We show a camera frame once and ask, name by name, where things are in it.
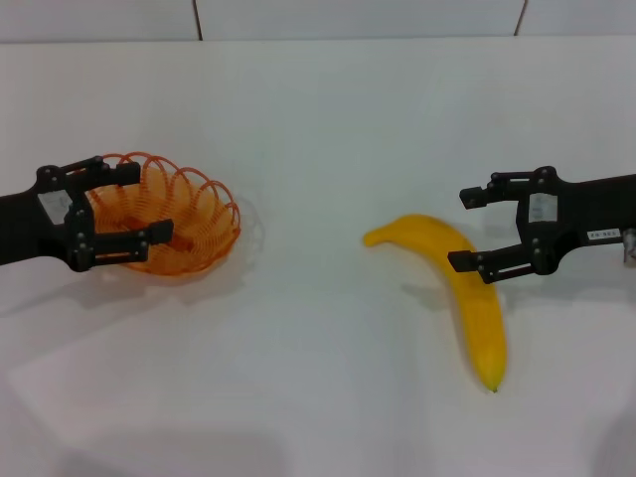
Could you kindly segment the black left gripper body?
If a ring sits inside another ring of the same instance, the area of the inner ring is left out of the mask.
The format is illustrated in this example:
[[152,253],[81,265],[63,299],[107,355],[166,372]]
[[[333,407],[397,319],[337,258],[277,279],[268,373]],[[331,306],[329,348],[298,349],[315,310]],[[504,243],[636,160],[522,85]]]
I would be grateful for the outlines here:
[[1,263],[52,257],[75,272],[93,268],[94,214],[86,192],[94,179],[93,165],[48,165],[30,189],[3,196]]

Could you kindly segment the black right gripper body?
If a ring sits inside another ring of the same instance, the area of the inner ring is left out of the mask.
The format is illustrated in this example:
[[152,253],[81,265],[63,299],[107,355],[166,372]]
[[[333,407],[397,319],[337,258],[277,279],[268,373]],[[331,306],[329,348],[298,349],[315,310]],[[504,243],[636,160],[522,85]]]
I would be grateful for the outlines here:
[[635,262],[635,177],[618,176],[572,183],[553,167],[536,171],[517,228],[536,274],[554,273],[571,251],[620,243],[623,261]]

